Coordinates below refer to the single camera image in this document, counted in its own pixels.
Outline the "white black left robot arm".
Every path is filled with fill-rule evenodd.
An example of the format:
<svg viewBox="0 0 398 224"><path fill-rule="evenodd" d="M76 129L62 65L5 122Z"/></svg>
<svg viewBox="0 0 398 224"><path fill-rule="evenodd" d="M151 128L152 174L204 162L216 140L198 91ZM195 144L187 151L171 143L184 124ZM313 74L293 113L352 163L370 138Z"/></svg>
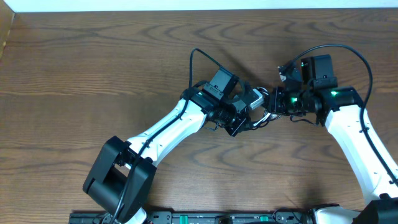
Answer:
<svg viewBox="0 0 398 224"><path fill-rule="evenodd" d="M207 122L230 136L253 127L248 111L263 95L223 67L211 81L183 91L175 108L152 127L125 141L113 136L101 148L83 191L111 215L111 222L144 223L157 166L185 138Z"/></svg>

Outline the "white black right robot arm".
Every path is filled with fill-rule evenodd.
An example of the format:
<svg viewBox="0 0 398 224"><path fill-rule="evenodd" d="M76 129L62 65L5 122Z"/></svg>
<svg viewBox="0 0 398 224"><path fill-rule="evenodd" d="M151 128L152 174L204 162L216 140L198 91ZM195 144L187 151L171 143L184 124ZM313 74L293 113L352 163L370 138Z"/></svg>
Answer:
<svg viewBox="0 0 398 224"><path fill-rule="evenodd" d="M365 103L352 86L339 87L329 55L293 61L278 68L283 87L273 89L269 112L303 121L308 113L341 147L364 197L365 208L323 205L303 223L397 223L397 164L374 130Z"/></svg>

